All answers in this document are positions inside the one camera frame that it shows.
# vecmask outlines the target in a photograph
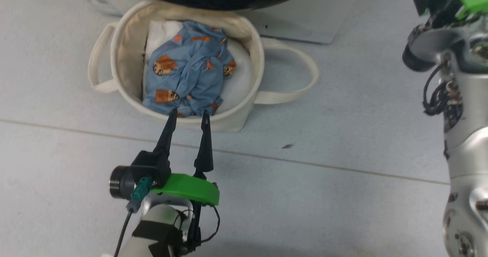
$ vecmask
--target green 3d-printed part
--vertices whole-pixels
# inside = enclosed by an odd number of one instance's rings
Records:
[[[218,188],[211,182],[179,173],[172,173],[163,188],[152,191],[212,206],[218,205],[220,197]]]
[[[488,0],[461,0],[464,8],[460,12],[458,19],[464,19],[469,14],[488,13]]]

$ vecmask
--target black cable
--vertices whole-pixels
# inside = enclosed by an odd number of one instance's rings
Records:
[[[218,228],[220,227],[220,215],[218,214],[218,211],[217,211],[217,208],[215,206],[213,206],[214,210],[215,210],[215,215],[217,215],[217,218],[218,218],[218,221],[217,221],[217,229],[215,229],[215,232],[210,235],[209,238],[206,238],[205,240],[202,240],[202,243],[206,243],[210,240],[212,240],[212,238],[214,238],[214,236],[216,236],[217,232],[218,232]]]
[[[429,115],[429,116],[438,115],[438,114],[442,113],[442,111],[444,110],[444,105],[442,105],[444,102],[439,101],[439,93],[441,92],[441,90],[446,88],[446,82],[441,83],[438,87],[436,87],[434,92],[432,92],[432,96],[430,97],[430,102],[427,102],[427,90],[428,90],[429,84],[432,81],[432,79],[434,78],[434,76],[445,65],[446,64],[440,64],[439,66],[437,66],[434,69],[434,71],[432,72],[432,74],[429,76],[429,78],[427,79],[427,82],[425,83],[425,86],[424,86],[424,95],[423,95],[424,100],[423,100],[422,104],[423,104],[424,109],[425,109],[424,113]]]
[[[122,226],[122,231],[120,232],[119,242],[117,243],[117,248],[115,249],[114,257],[117,257],[119,255],[120,246],[122,246],[122,240],[124,239],[125,229],[129,224],[131,215],[132,215],[132,211],[130,210],[129,213],[127,213],[127,217],[125,218],[124,225]]]
[[[173,226],[175,226],[175,224],[176,224],[176,220],[178,220],[178,218],[179,218],[179,217],[181,217],[181,215],[182,215],[182,214],[186,216],[185,212],[187,212],[187,211],[190,211],[190,209],[185,209],[185,210],[183,210],[183,211],[178,211],[178,215],[176,215],[176,218],[175,218],[175,220],[173,221]]]

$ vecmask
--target laundry basket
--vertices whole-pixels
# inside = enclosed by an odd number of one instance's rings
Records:
[[[212,130],[239,131],[254,104],[279,104],[291,102],[305,94],[319,79],[319,69],[314,59],[305,52],[284,45],[278,40],[261,38],[254,26],[244,17],[230,12],[193,9],[171,3],[144,1],[130,9],[118,23],[108,24],[93,47],[88,63],[88,79],[94,90],[102,93],[118,90],[124,99],[143,114],[166,121],[168,116],[148,109],[141,104],[143,79],[143,54],[151,20],[197,21],[221,27],[228,37],[239,41],[249,51],[252,65],[252,86],[247,97],[234,108],[211,117]],[[101,55],[112,36],[110,64],[113,79],[99,83],[98,69]],[[264,50],[289,50],[294,52],[310,69],[311,82],[293,92],[258,92],[265,68]],[[178,118],[178,127],[199,129],[201,118]]]

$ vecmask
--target white cloth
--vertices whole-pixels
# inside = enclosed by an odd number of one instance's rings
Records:
[[[151,21],[149,23],[148,41],[144,54],[144,73],[142,92],[143,99],[146,97],[146,71],[148,61],[158,47],[171,40],[183,28],[181,21]],[[240,104],[251,91],[251,58],[249,52],[242,47],[236,40],[228,39],[227,49],[236,61],[237,67],[232,75],[223,82],[223,89],[220,97],[223,99],[222,104],[215,114],[221,114]]]

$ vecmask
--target basket handle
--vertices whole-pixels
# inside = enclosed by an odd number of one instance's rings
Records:
[[[98,69],[100,67],[101,56],[103,55],[103,52],[110,41],[110,36],[112,36],[112,32],[116,27],[117,22],[112,22],[103,28],[103,31],[93,46],[90,54],[90,60],[88,61],[88,80],[90,85],[94,90],[101,93],[109,93],[117,90],[117,83],[114,79],[105,81],[103,83],[100,83],[98,80]]]
[[[295,90],[293,92],[266,92],[260,91],[256,94],[255,104],[282,104],[294,101],[308,92],[316,83],[319,81],[319,66],[315,60],[306,54],[302,50],[285,45],[279,40],[271,38],[261,38],[263,42],[263,47],[265,50],[288,50],[297,54],[297,56],[302,59],[302,61],[310,69],[310,74],[312,75],[312,81],[310,84],[302,88],[301,90]]]

